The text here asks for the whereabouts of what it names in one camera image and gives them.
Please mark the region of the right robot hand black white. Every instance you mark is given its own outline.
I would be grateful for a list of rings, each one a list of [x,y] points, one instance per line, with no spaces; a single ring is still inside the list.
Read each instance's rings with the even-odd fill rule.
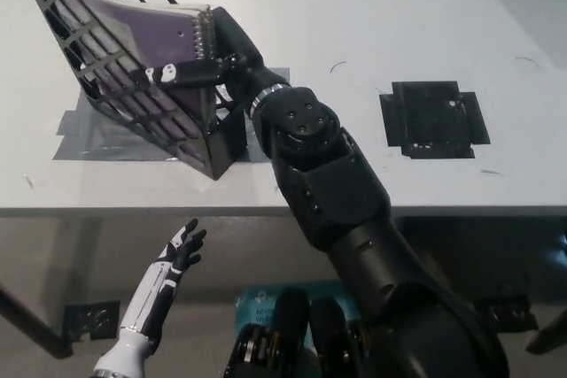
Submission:
[[[208,89],[224,85],[231,98],[245,108],[251,107],[264,90],[290,85],[265,66],[251,38],[225,9],[217,7],[212,15],[217,58],[148,68],[138,81],[159,89]]]

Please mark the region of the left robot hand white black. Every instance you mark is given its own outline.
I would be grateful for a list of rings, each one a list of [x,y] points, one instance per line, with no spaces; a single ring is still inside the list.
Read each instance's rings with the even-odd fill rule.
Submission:
[[[148,266],[132,297],[122,328],[145,336],[156,347],[162,328],[175,300],[183,275],[196,265],[201,256],[205,229],[198,229],[198,220],[185,224],[167,243],[158,257]]]

